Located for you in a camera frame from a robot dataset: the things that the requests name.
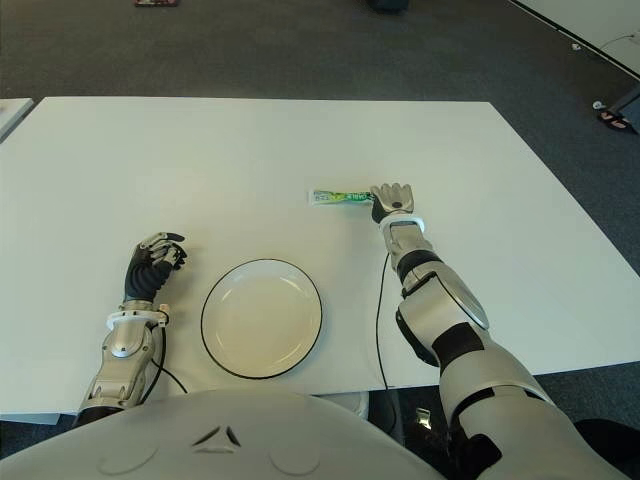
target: robot forearm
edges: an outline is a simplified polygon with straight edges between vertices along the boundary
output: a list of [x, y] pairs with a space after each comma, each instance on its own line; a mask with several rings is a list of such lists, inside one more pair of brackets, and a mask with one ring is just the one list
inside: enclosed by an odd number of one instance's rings
[[186, 253], [173, 233], [155, 234], [135, 248], [125, 277], [124, 302], [107, 319], [111, 333], [102, 344], [102, 365], [80, 407], [74, 426], [134, 407], [141, 402], [145, 370], [155, 351], [151, 328], [164, 328], [166, 306], [153, 306], [156, 292]]
[[435, 254], [399, 185], [372, 188], [392, 267], [396, 312], [417, 356], [440, 368], [449, 453], [465, 478], [626, 478], [601, 459], [527, 369], [495, 343], [471, 291]]

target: tabletop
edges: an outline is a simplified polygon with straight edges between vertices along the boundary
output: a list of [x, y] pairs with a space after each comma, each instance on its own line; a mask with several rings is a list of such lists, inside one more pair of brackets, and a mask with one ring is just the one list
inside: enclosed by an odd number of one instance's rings
[[[394, 181], [413, 186], [438, 255], [534, 374], [640, 359], [638, 276], [488, 103], [47, 98], [0, 145], [0, 178], [4, 413], [78, 408], [132, 248], [156, 231], [187, 237], [188, 263], [157, 300], [172, 308], [166, 366], [189, 390], [382, 388], [382, 236], [367, 207], [310, 206], [307, 193]], [[222, 371], [199, 330], [211, 287], [256, 258], [300, 267], [323, 303], [311, 353], [269, 380]], [[384, 277], [387, 380], [437, 383]], [[179, 393], [165, 375], [156, 390]]]

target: object on floor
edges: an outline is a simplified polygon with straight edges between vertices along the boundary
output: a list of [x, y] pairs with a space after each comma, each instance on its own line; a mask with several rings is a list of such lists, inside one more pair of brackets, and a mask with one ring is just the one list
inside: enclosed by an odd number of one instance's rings
[[607, 128], [610, 128], [611, 130], [615, 130], [616, 132], [631, 133], [634, 135], [638, 134], [636, 129], [633, 128], [633, 126], [631, 125], [631, 122], [629, 122], [629, 120], [627, 120], [626, 118], [620, 115], [616, 115], [614, 118], [612, 118], [609, 121], [605, 120], [605, 125], [607, 126]]
[[421, 427], [431, 430], [431, 411], [426, 408], [416, 408], [416, 421]]
[[598, 119], [599, 122], [609, 123], [615, 120], [616, 116], [615, 114], [611, 113], [609, 110], [600, 110], [598, 112], [598, 115], [596, 115], [596, 118]]
[[281, 260], [254, 260], [225, 274], [202, 309], [200, 331], [211, 359], [242, 378], [291, 370], [320, 334], [322, 305], [309, 276]]

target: wire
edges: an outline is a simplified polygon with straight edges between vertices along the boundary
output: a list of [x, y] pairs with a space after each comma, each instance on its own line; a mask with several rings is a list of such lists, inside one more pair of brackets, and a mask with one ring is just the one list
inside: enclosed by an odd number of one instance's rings
[[612, 44], [613, 42], [617, 42], [618, 40], [622, 40], [624, 38], [633, 38], [635, 35], [623, 35], [622, 37], [618, 37], [618, 38], [614, 38], [613, 40], [609, 40], [607, 43], [605, 43], [604, 45], [601, 45], [598, 47], [598, 50], [602, 50], [604, 47], [606, 47], [607, 45]]
[[378, 296], [378, 310], [376, 312], [376, 351], [378, 353], [378, 365], [380, 366], [380, 373], [382, 374], [382, 382], [384, 383], [384, 390], [386, 392], [386, 398], [389, 401], [389, 405], [391, 406], [391, 411], [393, 412], [393, 422], [391, 422], [391, 427], [386, 430], [386, 434], [389, 435], [393, 432], [393, 429], [396, 428], [396, 423], [398, 421], [398, 414], [396, 413], [396, 407], [393, 404], [393, 400], [390, 398], [389, 392], [389, 384], [387, 383], [387, 376], [384, 374], [384, 367], [382, 366], [382, 357], [380, 356], [380, 307], [382, 306], [382, 292], [384, 290], [384, 273], [387, 270], [387, 263], [389, 262], [389, 254], [384, 259], [384, 264], [382, 265], [382, 276], [380, 279], [380, 295]]
[[171, 379], [176, 382], [176, 384], [180, 387], [180, 390], [182, 390], [184, 393], [189, 393], [187, 391], [187, 389], [185, 388], [185, 386], [182, 384], [182, 382], [180, 380], [178, 380], [178, 377], [176, 377], [173, 373], [171, 373], [168, 369], [166, 369], [165, 367], [161, 367], [160, 365], [158, 365], [156, 363], [156, 361], [152, 358], [151, 359], [151, 363], [153, 363], [156, 367], [158, 367], [160, 370], [162, 370], [164, 373], [166, 373], [167, 375], [169, 375], [171, 377]]
[[164, 331], [164, 328], [161, 328], [160, 332], [162, 333], [162, 351], [160, 352], [160, 365], [159, 365], [158, 370], [156, 370], [156, 374], [153, 377], [153, 380], [151, 381], [151, 384], [149, 385], [149, 388], [147, 389], [146, 393], [140, 399], [140, 402], [138, 403], [138, 405], [142, 405], [144, 402], [147, 401], [147, 398], [149, 398], [149, 395], [151, 394], [151, 392], [155, 388], [156, 384], [158, 383], [158, 378], [160, 378], [160, 374], [162, 373], [162, 370], [164, 369], [164, 359], [165, 359], [166, 353], [167, 353], [167, 333]]

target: robotic hand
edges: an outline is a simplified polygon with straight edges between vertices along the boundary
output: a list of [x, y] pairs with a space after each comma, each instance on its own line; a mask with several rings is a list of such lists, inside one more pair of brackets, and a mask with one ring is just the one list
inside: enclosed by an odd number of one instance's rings
[[440, 367], [449, 455], [462, 477], [626, 478], [491, 339], [480, 302], [424, 239], [411, 187], [385, 184], [371, 193], [373, 220], [403, 286], [396, 321], [416, 355]]
[[156, 310], [153, 301], [171, 272], [184, 265], [187, 254], [177, 243], [183, 240], [175, 233], [157, 233], [136, 246], [125, 277], [124, 301], [107, 319], [111, 333], [102, 344], [102, 366], [85, 395], [75, 426], [141, 402], [144, 372], [155, 351], [151, 329], [164, 328], [169, 320], [167, 306]]
[[187, 258], [176, 242], [176, 233], [156, 233], [136, 246], [124, 281], [124, 302], [152, 302], [173, 270], [180, 270]]

